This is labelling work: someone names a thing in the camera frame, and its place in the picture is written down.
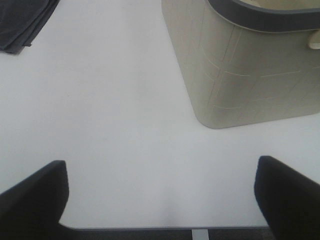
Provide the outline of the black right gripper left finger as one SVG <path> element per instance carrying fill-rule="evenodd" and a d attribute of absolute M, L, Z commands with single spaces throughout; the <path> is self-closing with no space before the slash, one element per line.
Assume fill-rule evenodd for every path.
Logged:
<path fill-rule="evenodd" d="M 0 195 L 2 240 L 58 240 L 69 198 L 66 163 L 54 160 Z"/>

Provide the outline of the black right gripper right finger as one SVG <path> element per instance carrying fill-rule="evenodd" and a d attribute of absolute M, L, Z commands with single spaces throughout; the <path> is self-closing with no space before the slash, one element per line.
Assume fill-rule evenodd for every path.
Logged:
<path fill-rule="evenodd" d="M 277 240 L 320 238 L 320 185 L 272 156 L 258 159 L 254 195 Z"/>

